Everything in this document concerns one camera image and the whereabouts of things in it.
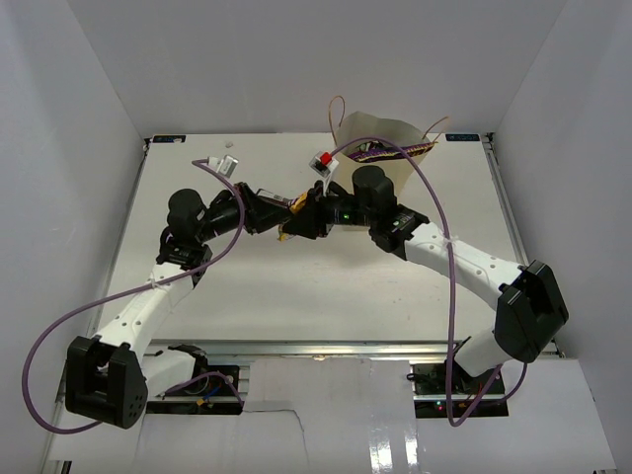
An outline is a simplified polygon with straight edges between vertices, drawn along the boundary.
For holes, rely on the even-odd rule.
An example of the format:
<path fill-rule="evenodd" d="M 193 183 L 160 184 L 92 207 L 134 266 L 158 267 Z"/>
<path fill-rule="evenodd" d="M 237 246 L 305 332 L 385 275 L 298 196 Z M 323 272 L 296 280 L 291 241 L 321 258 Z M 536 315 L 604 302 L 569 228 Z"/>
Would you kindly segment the yellow M&M's packet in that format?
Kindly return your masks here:
<path fill-rule="evenodd" d="M 315 239 L 314 197 L 303 193 L 289 207 L 291 217 L 278 227 L 277 239 L 286 242 L 293 237 Z"/>

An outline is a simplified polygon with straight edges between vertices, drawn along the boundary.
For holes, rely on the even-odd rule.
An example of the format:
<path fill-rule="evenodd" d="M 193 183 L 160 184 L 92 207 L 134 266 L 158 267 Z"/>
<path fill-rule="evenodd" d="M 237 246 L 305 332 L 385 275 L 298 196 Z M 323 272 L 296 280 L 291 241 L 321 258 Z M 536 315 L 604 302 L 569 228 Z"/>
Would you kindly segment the dark purple nut snack bag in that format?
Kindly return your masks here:
<path fill-rule="evenodd" d="M 427 142 L 404 146 L 403 150 L 411 158 L 416 158 L 429 153 L 434 148 L 434 142 Z M 361 164 L 406 159 L 406 157 L 398 149 L 392 146 L 387 146 L 383 142 L 377 140 L 362 143 L 354 152 L 348 154 L 348 157 L 352 161 Z"/>

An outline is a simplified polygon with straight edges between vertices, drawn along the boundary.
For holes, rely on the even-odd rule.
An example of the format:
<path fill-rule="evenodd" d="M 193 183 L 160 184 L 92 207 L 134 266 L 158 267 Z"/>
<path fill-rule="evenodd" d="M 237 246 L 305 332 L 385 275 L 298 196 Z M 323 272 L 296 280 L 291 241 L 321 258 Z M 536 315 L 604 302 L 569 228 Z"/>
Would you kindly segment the brown chocolate bar wrapper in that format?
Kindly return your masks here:
<path fill-rule="evenodd" d="M 270 191 L 264 189 L 258 189 L 256 196 L 274 205 L 290 207 L 293 204 L 293 200 L 287 197 L 282 197 Z"/>

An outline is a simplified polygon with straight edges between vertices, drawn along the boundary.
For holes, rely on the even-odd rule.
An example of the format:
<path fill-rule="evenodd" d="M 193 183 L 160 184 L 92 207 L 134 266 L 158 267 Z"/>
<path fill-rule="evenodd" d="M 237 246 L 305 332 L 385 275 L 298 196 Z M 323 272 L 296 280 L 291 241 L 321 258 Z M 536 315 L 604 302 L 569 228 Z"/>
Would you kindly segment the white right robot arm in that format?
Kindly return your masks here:
<path fill-rule="evenodd" d="M 398 202 L 394 185 L 377 166 L 352 174 L 353 189 L 335 183 L 309 190 L 295 204 L 283 234 L 325 237 L 335 225 L 363 226 L 382 251 L 420 265 L 477 295 L 496 313 L 492 328 L 467 338 L 445 370 L 446 383 L 466 394 L 482 374 L 509 360 L 531 363 L 568 322 L 569 312 L 551 268 L 502 260 L 461 240 L 450 240 L 426 216 Z"/>

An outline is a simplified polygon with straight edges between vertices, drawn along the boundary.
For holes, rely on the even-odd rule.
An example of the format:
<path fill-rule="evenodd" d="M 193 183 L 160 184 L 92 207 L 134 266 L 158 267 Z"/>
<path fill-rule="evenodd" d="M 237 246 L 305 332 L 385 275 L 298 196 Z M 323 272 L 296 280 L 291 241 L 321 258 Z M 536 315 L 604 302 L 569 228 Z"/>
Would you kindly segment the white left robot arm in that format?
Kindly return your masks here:
<path fill-rule="evenodd" d="M 192 189 L 168 201 L 167 226 L 146 284 L 94 336 L 66 357 L 65 408 L 96 422 L 132 427 L 149 394 L 141 368 L 154 333 L 198 285 L 213 257 L 208 241 L 227 232 L 265 232 L 290 218 L 292 202 L 239 183 L 204 203 Z"/>

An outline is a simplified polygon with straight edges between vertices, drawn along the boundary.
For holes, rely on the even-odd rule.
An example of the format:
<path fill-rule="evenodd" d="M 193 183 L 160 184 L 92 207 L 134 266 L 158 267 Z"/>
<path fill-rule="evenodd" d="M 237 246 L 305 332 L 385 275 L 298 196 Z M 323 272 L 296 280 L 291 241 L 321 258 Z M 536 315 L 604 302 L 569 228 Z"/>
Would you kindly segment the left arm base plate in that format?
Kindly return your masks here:
<path fill-rule="evenodd" d="M 240 367 L 236 364 L 220 364 L 202 366 L 196 365 L 193 373 L 186 378 L 186 381 L 200 376 L 206 372 L 218 372 L 223 377 L 211 375 L 210 377 L 201 378 L 184 388 L 171 391 L 169 393 L 162 392 L 149 398 L 151 402 L 162 403 L 194 403 L 198 401 L 209 402 L 211 399 L 226 398 L 229 402 L 236 402 L 233 391 L 228 387 L 229 381 L 235 389 L 240 386 Z"/>

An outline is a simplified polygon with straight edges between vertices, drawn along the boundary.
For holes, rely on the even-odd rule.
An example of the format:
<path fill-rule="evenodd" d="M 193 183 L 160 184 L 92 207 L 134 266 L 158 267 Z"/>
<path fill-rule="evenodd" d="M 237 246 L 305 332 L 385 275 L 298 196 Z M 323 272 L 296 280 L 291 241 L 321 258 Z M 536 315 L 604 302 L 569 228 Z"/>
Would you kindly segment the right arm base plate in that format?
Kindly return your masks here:
<path fill-rule="evenodd" d="M 461 418 L 475 398 L 483 391 L 493 374 L 490 369 L 478 377 L 468 377 L 455 368 L 452 373 L 453 418 Z M 407 379 L 414 392 L 415 414 L 418 420 L 446 419 L 445 363 L 417 363 L 411 366 Z M 490 388 L 469 418 L 505 418 L 509 413 L 508 403 L 503 398 L 509 393 L 504 380 L 497 374 Z"/>

